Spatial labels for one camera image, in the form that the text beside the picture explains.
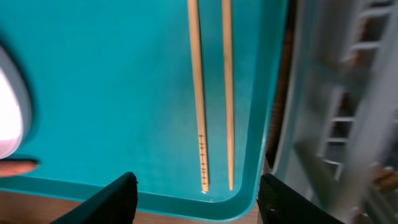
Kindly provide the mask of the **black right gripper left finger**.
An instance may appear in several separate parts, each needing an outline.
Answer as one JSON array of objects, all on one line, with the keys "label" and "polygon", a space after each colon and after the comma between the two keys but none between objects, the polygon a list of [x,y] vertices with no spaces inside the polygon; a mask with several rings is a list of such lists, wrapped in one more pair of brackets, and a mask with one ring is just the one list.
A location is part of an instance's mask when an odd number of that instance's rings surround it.
[{"label": "black right gripper left finger", "polygon": [[127,172],[52,223],[132,224],[137,209],[137,202],[137,179],[132,172]]}]

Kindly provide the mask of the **wooden chopstick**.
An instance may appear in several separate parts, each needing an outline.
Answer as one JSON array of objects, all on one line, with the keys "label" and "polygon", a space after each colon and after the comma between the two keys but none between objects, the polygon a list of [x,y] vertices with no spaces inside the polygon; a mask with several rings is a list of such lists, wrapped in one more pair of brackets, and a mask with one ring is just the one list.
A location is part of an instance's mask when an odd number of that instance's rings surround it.
[{"label": "wooden chopstick", "polygon": [[233,96],[233,35],[231,0],[221,0],[224,89],[226,108],[226,148],[229,189],[234,189],[234,96]]},{"label": "wooden chopstick", "polygon": [[188,0],[188,25],[190,34],[190,48],[192,58],[193,87],[195,110],[197,117],[198,147],[200,151],[201,190],[204,194],[209,191],[208,150],[206,141],[205,100],[203,89],[203,71],[201,61],[200,21],[198,1]]}]

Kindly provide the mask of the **white dinner plate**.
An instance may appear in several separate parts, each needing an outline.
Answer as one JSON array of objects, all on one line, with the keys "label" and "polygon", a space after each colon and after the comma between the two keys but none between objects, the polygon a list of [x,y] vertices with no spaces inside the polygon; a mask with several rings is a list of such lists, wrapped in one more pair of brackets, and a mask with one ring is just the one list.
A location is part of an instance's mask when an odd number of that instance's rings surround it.
[{"label": "white dinner plate", "polygon": [[13,154],[30,130],[32,107],[21,73],[1,48],[1,158]]}]

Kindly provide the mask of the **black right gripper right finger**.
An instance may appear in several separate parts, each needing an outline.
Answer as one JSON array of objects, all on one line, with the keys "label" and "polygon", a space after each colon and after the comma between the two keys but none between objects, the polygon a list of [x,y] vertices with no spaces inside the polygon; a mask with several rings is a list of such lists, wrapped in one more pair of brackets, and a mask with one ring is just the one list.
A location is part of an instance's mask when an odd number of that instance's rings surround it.
[{"label": "black right gripper right finger", "polygon": [[343,224],[271,174],[261,176],[257,204],[263,224]]}]

